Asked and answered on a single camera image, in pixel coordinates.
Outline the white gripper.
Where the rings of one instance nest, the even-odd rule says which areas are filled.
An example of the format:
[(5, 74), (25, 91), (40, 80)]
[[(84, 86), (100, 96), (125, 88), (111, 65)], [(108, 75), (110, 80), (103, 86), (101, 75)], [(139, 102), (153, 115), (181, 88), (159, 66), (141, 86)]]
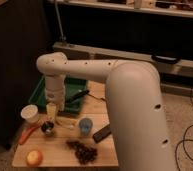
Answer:
[(51, 121), (54, 121), (56, 118), (57, 106), (59, 110), (63, 110), (65, 106), (64, 81), (64, 75), (45, 77), (45, 97), (48, 102), (52, 102), (46, 105), (46, 111)]

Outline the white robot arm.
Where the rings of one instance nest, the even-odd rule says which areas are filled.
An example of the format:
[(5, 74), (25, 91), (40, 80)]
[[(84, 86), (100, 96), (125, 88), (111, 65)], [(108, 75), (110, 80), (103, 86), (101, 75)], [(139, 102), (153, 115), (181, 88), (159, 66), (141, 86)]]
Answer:
[(105, 85), (105, 99), (120, 171), (177, 171), (162, 105), (160, 77), (147, 62), (68, 60), (40, 56), (36, 66), (47, 83), (68, 75)]

